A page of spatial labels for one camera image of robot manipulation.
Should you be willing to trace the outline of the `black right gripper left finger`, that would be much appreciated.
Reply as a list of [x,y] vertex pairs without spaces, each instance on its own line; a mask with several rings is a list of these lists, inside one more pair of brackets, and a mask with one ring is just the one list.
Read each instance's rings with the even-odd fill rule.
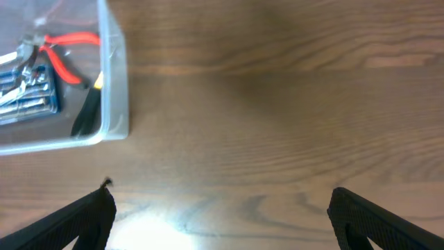
[[99,189],[1,238],[1,248],[63,249],[75,241],[74,249],[104,249],[117,213],[110,184],[106,178]]

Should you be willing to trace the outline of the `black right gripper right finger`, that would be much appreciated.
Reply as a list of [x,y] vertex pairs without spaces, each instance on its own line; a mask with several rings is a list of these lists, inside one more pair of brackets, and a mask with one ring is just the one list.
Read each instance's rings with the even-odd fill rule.
[[443,238],[344,187],[333,190],[327,213],[341,249],[443,248]]

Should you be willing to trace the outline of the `black yellow screwdriver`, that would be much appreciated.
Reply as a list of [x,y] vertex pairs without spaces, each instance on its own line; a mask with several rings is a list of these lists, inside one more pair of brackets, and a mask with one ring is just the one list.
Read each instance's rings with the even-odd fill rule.
[[74,121],[71,129],[72,137],[80,137],[92,132],[96,121],[96,114],[101,105],[102,87],[103,72],[100,72],[93,86],[89,89],[83,107]]

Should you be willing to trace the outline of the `blue screwdriver set case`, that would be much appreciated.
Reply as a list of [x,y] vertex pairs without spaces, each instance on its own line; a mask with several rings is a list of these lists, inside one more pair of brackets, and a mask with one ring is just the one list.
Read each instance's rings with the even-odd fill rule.
[[[37,73],[35,82],[26,87],[24,95],[12,103],[1,105],[2,126],[60,112],[58,87],[52,68],[43,64],[33,70]],[[12,86],[9,80],[4,84],[5,89]]]

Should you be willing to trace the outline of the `chrome ring wrench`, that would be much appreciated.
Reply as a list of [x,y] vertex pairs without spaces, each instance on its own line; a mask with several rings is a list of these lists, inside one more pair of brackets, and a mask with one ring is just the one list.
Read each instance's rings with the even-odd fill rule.
[[[12,103],[22,97],[26,91],[26,87],[34,84],[36,74],[32,69],[1,72],[1,105],[4,106]],[[7,80],[13,84],[9,89],[5,89],[4,87]]]

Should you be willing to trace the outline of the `red black pliers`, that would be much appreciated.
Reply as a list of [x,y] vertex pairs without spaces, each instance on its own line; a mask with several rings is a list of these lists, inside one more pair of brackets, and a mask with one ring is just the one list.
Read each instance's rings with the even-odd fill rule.
[[[83,77],[77,74],[75,68],[71,65],[71,61],[62,55],[62,52],[67,52],[64,47],[71,45],[93,45],[99,47],[101,45],[101,39],[97,33],[89,31],[79,31],[73,33],[65,33],[62,35],[51,34],[38,34],[44,36],[44,44],[40,46],[37,54],[37,58],[44,54],[49,60],[50,66],[54,69],[55,73],[65,82],[72,86],[85,88]],[[36,59],[31,58],[25,64],[31,64]]]

